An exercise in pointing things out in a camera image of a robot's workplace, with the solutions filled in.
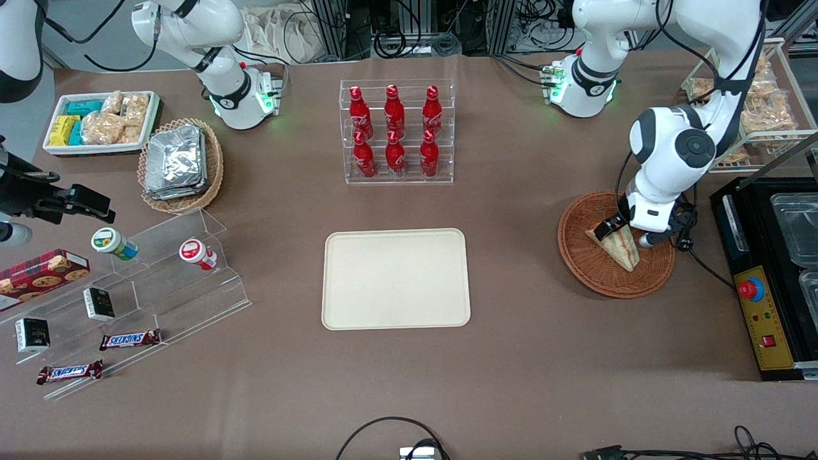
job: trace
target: yellow package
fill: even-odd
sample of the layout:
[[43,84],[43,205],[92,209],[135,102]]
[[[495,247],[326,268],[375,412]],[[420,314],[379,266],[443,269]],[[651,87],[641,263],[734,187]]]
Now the yellow package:
[[79,121],[79,115],[59,115],[54,121],[54,129],[48,135],[48,145],[67,146],[71,137],[71,129],[74,123]]

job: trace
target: clear plastic container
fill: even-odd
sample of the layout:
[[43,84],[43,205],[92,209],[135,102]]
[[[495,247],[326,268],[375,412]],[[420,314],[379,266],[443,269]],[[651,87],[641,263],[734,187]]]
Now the clear plastic container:
[[[386,87],[398,86],[399,96],[406,111],[406,135],[401,144],[406,151],[407,170],[401,178],[389,174],[386,163],[386,120],[384,104]],[[443,109],[441,129],[437,136],[438,173],[427,178],[420,168],[420,144],[423,143],[423,105],[426,103],[426,89],[438,87],[438,100]],[[361,88],[363,100],[369,106],[372,127],[375,134],[368,141],[375,155],[377,174],[365,178],[355,164],[353,155],[353,122],[349,117],[349,104],[352,99],[349,89],[352,86]],[[455,82],[454,79],[390,79],[390,80],[341,80],[338,97],[341,122],[341,148],[344,151],[344,178],[350,185],[385,185],[396,183],[453,183],[455,179]]]
[[801,276],[798,277],[798,281],[801,283],[801,290],[807,299],[812,321],[818,327],[818,270],[804,270]]
[[789,258],[818,267],[818,193],[776,193],[770,199]]
[[[51,347],[40,353],[17,353],[17,364],[31,372],[31,385],[43,366],[54,368],[89,364],[102,359],[102,380],[128,365],[165,350],[173,343],[252,304],[239,274],[227,265],[216,238],[225,227],[201,208],[166,220],[134,235],[137,257],[123,261],[110,257],[114,272],[101,273],[76,284],[52,300],[0,322],[0,334],[14,335],[14,321],[24,316],[44,318]],[[197,238],[214,254],[218,265],[202,270],[179,257],[179,245]],[[108,291],[115,318],[99,322],[88,318],[83,298],[87,287]],[[158,345],[100,351],[103,335],[126,334],[159,328]],[[97,380],[82,378],[45,386],[45,399],[60,399]]]

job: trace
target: white cup with red label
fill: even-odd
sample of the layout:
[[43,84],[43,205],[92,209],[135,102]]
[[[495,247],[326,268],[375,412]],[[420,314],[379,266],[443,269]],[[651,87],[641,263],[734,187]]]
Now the white cup with red label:
[[179,257],[189,264],[196,264],[203,270],[212,270],[216,267],[218,256],[208,249],[205,244],[195,238],[182,243],[179,247]]

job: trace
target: cookie box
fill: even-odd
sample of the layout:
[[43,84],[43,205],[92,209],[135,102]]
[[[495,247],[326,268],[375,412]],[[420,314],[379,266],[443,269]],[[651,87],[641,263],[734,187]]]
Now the cookie box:
[[0,311],[88,276],[88,259],[55,249],[0,272]]

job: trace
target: beige tray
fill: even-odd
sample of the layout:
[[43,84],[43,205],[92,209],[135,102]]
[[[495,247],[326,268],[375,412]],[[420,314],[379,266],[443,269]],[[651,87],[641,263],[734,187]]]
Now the beige tray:
[[470,316],[460,230],[339,232],[326,239],[327,329],[459,327]]

